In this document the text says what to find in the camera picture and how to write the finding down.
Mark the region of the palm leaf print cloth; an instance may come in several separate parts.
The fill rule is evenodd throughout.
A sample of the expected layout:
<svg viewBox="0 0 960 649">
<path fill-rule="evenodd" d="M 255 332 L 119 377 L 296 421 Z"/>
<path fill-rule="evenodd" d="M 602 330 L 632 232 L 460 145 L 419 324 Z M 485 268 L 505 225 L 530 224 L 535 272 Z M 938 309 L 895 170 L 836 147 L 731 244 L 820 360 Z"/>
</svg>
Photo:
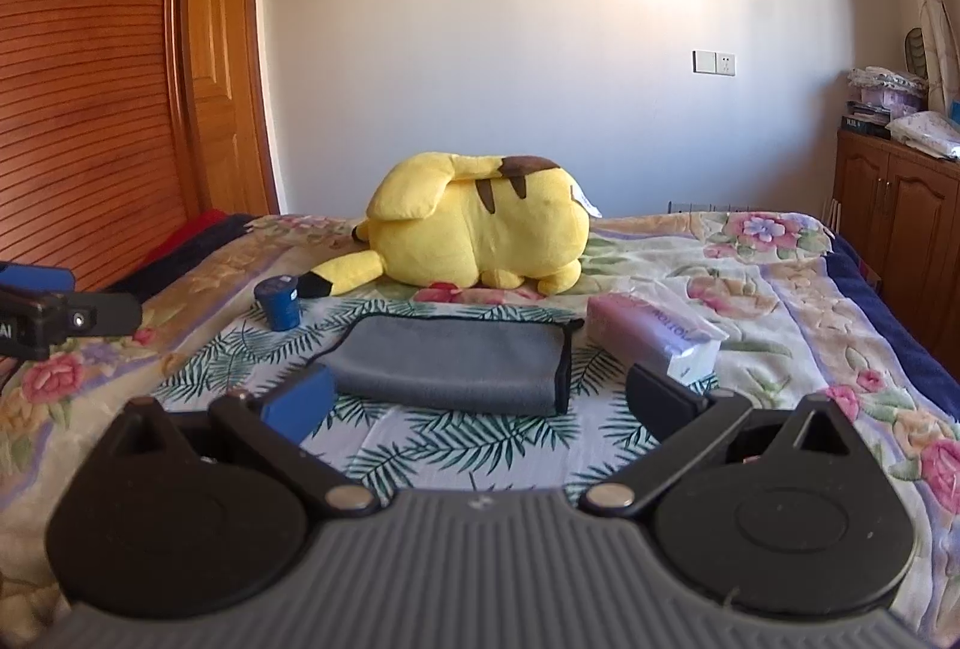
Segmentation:
<svg viewBox="0 0 960 649">
<path fill-rule="evenodd" d="M 371 314 L 441 316 L 441 304 L 347 298 L 302 305 L 302 323 L 275 334 L 258 309 L 202 346 L 156 389 L 169 412 L 203 410 L 229 389 L 265 394 L 313 356 L 332 348 Z M 506 491 L 555 488 L 578 498 L 586 488 L 656 447 L 630 412 L 625 368 L 586 335 L 573 339 L 568 412 L 505 417 L 407 408 L 340 392 L 332 412 L 302 443 L 306 451 L 381 500 L 400 488 Z"/>
</svg>

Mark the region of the purple grey microfiber towel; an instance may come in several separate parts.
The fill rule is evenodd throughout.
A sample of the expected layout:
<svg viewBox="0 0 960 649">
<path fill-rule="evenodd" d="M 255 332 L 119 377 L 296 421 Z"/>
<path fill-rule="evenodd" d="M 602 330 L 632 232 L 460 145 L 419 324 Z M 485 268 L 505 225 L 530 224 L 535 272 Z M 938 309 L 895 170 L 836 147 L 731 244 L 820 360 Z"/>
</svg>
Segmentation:
<svg viewBox="0 0 960 649">
<path fill-rule="evenodd" d="M 573 335 L 565 322 L 374 314 L 317 362 L 342 394 L 444 412 L 568 412 Z"/>
</svg>

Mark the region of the white folded cloth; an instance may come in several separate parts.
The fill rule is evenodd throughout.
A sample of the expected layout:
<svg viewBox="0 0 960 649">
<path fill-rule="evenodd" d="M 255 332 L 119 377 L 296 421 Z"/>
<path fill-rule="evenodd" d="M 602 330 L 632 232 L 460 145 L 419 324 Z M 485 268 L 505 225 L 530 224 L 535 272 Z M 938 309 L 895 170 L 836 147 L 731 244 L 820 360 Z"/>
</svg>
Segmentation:
<svg viewBox="0 0 960 649">
<path fill-rule="evenodd" d="M 887 125 L 895 142 L 939 160 L 960 160 L 960 130 L 957 122 L 940 112 L 923 111 L 901 116 Z"/>
</svg>

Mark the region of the wooden slatted wardrobe door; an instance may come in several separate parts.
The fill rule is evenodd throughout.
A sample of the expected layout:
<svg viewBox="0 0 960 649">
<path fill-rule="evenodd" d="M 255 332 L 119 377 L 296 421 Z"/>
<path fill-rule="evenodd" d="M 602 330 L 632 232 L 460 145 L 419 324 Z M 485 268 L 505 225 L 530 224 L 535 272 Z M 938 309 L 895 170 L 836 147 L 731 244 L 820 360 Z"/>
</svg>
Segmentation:
<svg viewBox="0 0 960 649">
<path fill-rule="evenodd" d="M 200 210 L 179 0 L 2 0 L 2 256 L 83 289 Z"/>
</svg>

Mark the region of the wooden sideboard cabinet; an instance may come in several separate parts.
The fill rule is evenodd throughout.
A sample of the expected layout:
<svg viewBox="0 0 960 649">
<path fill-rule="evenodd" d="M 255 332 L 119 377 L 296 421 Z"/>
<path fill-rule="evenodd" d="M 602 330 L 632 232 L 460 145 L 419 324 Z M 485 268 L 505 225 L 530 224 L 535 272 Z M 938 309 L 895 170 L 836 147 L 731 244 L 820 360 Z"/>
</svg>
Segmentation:
<svg viewBox="0 0 960 649">
<path fill-rule="evenodd" d="M 893 140 L 836 134 L 838 229 L 878 296 L 942 358 L 958 337 L 958 165 Z"/>
</svg>

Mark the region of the yellow pikachu plush toy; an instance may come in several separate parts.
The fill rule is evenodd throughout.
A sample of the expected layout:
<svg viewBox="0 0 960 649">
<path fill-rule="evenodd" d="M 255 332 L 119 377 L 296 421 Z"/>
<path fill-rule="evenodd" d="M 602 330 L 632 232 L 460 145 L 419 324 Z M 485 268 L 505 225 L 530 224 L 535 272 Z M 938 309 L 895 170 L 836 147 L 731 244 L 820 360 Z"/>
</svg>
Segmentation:
<svg viewBox="0 0 960 649">
<path fill-rule="evenodd" d="M 389 277 L 418 288 L 532 283 L 539 295 L 561 295 L 579 282 L 600 216 L 547 158 L 420 153 L 394 166 L 371 197 L 353 228 L 363 249 L 311 268 L 298 293 L 342 296 Z"/>
</svg>

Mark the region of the red blanket edge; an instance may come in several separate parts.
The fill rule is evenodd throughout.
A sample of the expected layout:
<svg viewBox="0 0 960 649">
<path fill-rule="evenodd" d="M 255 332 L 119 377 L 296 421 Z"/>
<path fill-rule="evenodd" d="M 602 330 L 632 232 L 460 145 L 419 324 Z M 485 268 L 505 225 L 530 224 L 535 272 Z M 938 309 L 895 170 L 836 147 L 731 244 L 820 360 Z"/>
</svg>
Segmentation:
<svg viewBox="0 0 960 649">
<path fill-rule="evenodd" d="M 190 218 L 149 249 L 143 261 L 127 275 L 127 280 L 140 283 L 179 280 L 213 252 L 212 241 L 228 222 L 229 215 L 223 210 L 206 210 Z"/>
</svg>

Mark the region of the white wall switch socket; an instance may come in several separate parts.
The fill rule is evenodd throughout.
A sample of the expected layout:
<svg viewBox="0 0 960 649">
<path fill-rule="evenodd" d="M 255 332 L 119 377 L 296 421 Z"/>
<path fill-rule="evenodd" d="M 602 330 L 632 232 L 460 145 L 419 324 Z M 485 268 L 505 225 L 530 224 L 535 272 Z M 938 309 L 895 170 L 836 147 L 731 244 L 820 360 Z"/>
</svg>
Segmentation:
<svg viewBox="0 0 960 649">
<path fill-rule="evenodd" d="M 734 54 L 729 54 L 729 52 L 695 50 L 693 52 L 693 72 L 700 75 L 734 77 L 737 73 L 737 59 Z"/>
</svg>

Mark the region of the wooden panel door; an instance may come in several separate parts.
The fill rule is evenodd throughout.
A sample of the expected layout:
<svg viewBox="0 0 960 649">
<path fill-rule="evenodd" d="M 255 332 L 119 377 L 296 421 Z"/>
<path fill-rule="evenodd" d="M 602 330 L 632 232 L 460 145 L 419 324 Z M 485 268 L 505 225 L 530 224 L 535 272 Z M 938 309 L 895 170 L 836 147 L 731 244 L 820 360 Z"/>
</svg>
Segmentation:
<svg viewBox="0 0 960 649">
<path fill-rule="evenodd" d="M 181 0 L 189 137 L 206 210 L 278 210 L 257 0 Z"/>
</svg>

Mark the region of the blue cylindrical cup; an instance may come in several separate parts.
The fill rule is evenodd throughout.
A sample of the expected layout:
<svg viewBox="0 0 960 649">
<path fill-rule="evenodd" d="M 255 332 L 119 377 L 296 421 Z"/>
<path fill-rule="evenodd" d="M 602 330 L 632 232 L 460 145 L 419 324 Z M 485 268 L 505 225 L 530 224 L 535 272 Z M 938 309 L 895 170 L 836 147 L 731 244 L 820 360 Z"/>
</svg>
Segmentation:
<svg viewBox="0 0 960 649">
<path fill-rule="evenodd" d="M 254 300 L 274 332 L 288 332 L 301 322 L 298 283 L 293 275 L 275 275 L 254 286 Z"/>
</svg>

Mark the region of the stack of folded linens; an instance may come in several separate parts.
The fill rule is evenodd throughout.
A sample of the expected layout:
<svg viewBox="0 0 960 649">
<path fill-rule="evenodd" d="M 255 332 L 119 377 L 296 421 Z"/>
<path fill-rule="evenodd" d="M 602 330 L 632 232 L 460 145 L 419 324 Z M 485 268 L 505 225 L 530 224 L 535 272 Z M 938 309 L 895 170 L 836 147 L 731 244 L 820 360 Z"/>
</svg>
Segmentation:
<svg viewBox="0 0 960 649">
<path fill-rule="evenodd" d="M 848 72 L 848 101 L 839 127 L 876 139 L 890 139 L 889 124 L 928 109 L 923 78 L 884 67 Z"/>
</svg>

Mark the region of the floral bed quilt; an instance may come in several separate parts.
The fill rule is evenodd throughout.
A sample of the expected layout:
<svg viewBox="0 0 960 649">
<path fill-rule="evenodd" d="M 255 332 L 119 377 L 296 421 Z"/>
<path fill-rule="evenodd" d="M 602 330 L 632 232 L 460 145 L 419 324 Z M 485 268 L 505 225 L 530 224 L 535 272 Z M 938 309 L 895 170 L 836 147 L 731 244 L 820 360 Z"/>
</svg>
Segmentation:
<svg viewBox="0 0 960 649">
<path fill-rule="evenodd" d="M 263 217 L 189 270 L 153 268 L 127 339 L 67 343 L 2 374 L 2 639 L 34 641 L 64 610 L 44 530 L 68 480 L 128 399 L 200 410 L 226 390 L 263 392 L 373 312 L 561 321 L 587 301 L 656 280 L 726 335 L 713 384 L 786 410 L 833 399 L 892 477 L 918 529 L 896 613 L 928 641 L 958 641 L 958 385 L 864 282 L 854 252 L 797 213 L 622 218 L 592 229 L 578 286 L 415 289 L 381 280 L 309 303 L 275 334 L 254 303 L 262 278 L 352 250 L 347 222 Z"/>
</svg>

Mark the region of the pink tissue pack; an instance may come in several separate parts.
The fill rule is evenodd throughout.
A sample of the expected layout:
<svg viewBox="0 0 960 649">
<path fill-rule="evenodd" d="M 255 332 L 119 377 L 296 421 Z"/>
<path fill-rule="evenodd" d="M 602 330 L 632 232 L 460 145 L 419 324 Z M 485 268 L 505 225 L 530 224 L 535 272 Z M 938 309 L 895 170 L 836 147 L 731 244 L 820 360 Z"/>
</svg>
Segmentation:
<svg viewBox="0 0 960 649">
<path fill-rule="evenodd" d="M 587 336 L 623 366 L 640 364 L 681 385 L 715 374 L 727 334 L 658 280 L 636 280 L 590 296 Z"/>
</svg>

